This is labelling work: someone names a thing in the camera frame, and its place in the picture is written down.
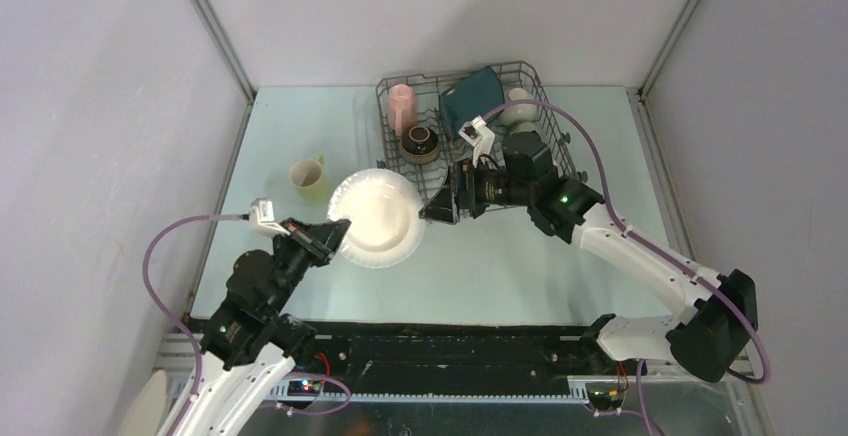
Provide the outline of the white scalloped plate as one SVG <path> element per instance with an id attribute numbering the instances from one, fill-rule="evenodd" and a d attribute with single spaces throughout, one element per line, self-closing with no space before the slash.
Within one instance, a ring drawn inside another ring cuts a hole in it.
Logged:
<path id="1" fill-rule="evenodd" d="M 426 230 L 419 212 L 423 201 L 404 176 L 369 168 L 346 177 L 332 192 L 327 217 L 348 220 L 340 253 L 369 269 L 388 268 L 408 259 Z"/>

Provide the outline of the light green ceramic mug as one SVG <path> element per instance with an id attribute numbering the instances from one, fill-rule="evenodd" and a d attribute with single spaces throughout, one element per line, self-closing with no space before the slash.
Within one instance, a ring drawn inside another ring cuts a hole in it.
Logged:
<path id="1" fill-rule="evenodd" d="M 322 154 L 302 159 L 291 166 L 288 179 L 298 197 L 310 204 L 324 204 L 330 198 L 329 180 Z"/>

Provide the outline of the brown glazed bowl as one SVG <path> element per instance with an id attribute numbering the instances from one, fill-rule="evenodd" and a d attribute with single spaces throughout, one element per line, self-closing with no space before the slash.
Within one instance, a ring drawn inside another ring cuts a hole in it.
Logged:
<path id="1" fill-rule="evenodd" d="M 440 153 L 441 146 L 437 132 L 430 126 L 415 125 L 401 138 L 401 157 L 410 164 L 429 164 L 435 161 Z"/>

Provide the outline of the pink ceramic mug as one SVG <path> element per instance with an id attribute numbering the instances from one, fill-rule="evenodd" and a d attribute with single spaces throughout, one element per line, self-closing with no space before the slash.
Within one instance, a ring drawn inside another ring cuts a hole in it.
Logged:
<path id="1" fill-rule="evenodd" d="M 414 90 L 406 84 L 396 84 L 388 95 L 389 125 L 398 138 L 417 124 L 417 97 Z"/>

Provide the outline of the dark teal square plate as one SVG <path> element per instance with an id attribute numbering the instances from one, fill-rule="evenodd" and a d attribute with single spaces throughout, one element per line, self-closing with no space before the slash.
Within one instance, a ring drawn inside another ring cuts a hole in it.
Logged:
<path id="1" fill-rule="evenodd" d="M 496 71 L 485 66 L 443 91 L 439 100 L 446 136 L 454 141 L 466 122 L 503 104 L 505 97 Z"/>

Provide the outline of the small white ribbed bowl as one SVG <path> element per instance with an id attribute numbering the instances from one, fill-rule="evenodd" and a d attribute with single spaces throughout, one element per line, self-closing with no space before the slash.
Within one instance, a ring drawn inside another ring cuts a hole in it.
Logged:
<path id="1" fill-rule="evenodd" d="M 512 88 L 506 95 L 508 102 L 531 100 L 532 94 L 521 87 Z M 519 123 L 531 122 L 536 119 L 537 106 L 534 104 L 515 104 L 505 108 L 497 118 L 499 124 L 514 126 Z"/>

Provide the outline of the light green bowl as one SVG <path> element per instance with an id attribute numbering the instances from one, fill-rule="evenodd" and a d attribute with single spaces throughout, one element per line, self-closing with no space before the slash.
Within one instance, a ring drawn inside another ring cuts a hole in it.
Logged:
<path id="1" fill-rule="evenodd" d="M 527 133 L 527 132 L 532 132 L 532 133 L 538 134 L 539 128 L 538 128 L 537 124 L 535 122 L 532 122 L 532 121 L 525 121 L 525 122 L 521 122 L 521 123 L 516 124 L 511 129 L 512 134 Z"/>

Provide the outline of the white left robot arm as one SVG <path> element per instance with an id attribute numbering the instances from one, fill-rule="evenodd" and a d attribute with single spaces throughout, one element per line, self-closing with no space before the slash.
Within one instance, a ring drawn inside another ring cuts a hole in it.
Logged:
<path id="1" fill-rule="evenodd" d="M 314 364 L 315 329 L 284 307 L 309 269 L 332 261 L 351 222 L 289 218 L 280 226 L 271 250 L 233 263 L 223 301 L 189 339 L 195 367 L 159 434 L 236 435 L 273 386 Z"/>

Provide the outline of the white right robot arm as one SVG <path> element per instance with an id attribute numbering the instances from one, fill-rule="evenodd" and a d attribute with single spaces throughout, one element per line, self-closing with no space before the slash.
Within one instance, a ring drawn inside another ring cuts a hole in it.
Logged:
<path id="1" fill-rule="evenodd" d="M 606 197 L 562 175 L 551 150 L 534 132 L 509 135 L 503 159 L 491 154 L 492 138 L 464 140 L 472 155 L 449 167 L 445 183 L 420 212 L 423 219 L 455 223 L 491 206 L 523 207 L 543 234 L 588 251 L 651 290 L 666 317 L 599 317 L 585 332 L 585 367 L 606 374 L 620 361 L 673 362 L 691 375 L 717 382 L 754 341 L 756 289 L 744 272 L 723 275 L 641 235 L 615 215 Z"/>

